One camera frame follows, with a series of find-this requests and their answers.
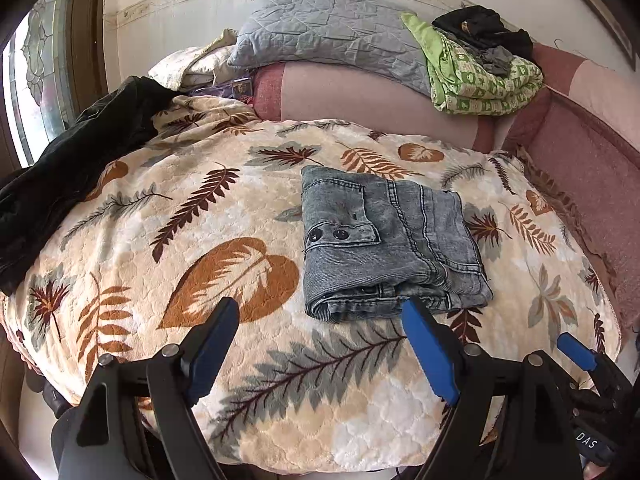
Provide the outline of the grey denim pants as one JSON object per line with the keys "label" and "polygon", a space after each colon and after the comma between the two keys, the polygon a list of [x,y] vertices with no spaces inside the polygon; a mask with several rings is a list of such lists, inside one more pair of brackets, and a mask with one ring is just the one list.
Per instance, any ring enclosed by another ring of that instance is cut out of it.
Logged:
{"label": "grey denim pants", "polygon": [[306,315],[338,323],[391,318],[411,298],[434,313],[494,298],[458,193],[308,166],[300,199]]}

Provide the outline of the black clothing pile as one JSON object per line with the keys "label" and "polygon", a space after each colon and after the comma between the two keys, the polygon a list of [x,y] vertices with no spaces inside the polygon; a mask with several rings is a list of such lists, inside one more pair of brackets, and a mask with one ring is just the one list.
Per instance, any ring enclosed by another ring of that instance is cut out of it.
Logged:
{"label": "black clothing pile", "polygon": [[484,6],[450,11],[435,18],[432,25],[495,76],[508,76],[514,58],[534,62],[534,45],[528,32],[511,32],[496,11]]}

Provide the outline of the brown fringed sofa cover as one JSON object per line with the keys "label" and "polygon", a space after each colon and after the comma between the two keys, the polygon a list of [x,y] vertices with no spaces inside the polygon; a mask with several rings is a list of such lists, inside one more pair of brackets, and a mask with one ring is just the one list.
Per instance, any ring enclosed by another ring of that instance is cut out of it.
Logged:
{"label": "brown fringed sofa cover", "polygon": [[555,213],[559,216],[567,231],[576,240],[582,252],[593,266],[597,278],[603,286],[605,295],[611,301],[617,321],[623,328],[629,328],[624,309],[616,296],[618,285],[617,273],[612,260],[606,251],[590,236],[584,218],[574,200],[552,179],[550,174],[539,169],[523,145],[519,145],[514,155],[522,162],[527,180],[542,195]]}

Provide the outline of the black jacket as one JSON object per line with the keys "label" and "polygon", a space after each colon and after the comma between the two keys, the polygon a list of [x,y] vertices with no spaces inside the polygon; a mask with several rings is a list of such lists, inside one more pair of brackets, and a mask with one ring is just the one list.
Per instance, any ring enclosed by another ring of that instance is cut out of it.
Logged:
{"label": "black jacket", "polygon": [[70,211],[110,162],[156,136],[152,117],[178,92],[131,76],[86,108],[32,166],[1,189],[1,291],[10,296]]}

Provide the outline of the purple patterned item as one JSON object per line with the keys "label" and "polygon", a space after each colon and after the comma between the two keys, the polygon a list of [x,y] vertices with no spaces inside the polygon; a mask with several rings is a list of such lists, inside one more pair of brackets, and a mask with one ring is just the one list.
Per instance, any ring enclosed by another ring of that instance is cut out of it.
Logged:
{"label": "purple patterned item", "polygon": [[206,87],[190,90],[189,96],[214,96],[221,99],[232,99],[252,105],[254,102],[254,88],[252,77],[232,79],[223,84],[210,84]]}

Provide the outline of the green patterned folded cloth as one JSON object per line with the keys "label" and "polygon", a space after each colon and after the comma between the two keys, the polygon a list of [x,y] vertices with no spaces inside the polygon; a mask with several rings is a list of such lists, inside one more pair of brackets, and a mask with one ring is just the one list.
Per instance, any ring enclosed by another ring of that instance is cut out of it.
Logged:
{"label": "green patterned folded cloth", "polygon": [[489,73],[471,51],[447,38],[416,15],[401,21],[421,47],[432,104],[451,115],[502,116],[528,104],[544,86],[541,69],[517,56],[504,76]]}

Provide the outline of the cream cloth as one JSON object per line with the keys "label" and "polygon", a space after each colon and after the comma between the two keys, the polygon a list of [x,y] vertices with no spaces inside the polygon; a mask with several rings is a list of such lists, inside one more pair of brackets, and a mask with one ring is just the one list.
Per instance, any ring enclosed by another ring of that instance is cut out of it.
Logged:
{"label": "cream cloth", "polygon": [[226,28],[204,47],[188,47],[168,54],[149,69],[148,76],[175,91],[226,84],[245,74],[245,70],[230,64],[235,44],[236,31]]}

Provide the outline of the stained glass window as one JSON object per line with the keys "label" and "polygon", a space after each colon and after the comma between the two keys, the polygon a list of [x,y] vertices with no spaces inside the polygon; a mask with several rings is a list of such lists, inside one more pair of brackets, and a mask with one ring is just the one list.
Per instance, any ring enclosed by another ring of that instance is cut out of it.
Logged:
{"label": "stained glass window", "polygon": [[37,0],[2,52],[6,114],[18,161],[32,165],[74,121],[66,62],[70,0]]}

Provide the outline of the grey quilted pillow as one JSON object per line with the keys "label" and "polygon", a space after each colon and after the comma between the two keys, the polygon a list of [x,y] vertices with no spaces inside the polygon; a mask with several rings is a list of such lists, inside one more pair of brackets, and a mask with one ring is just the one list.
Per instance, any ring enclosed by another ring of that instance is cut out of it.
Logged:
{"label": "grey quilted pillow", "polygon": [[424,53],[384,0],[260,0],[238,32],[229,63],[258,68],[307,61],[359,68],[429,96]]}

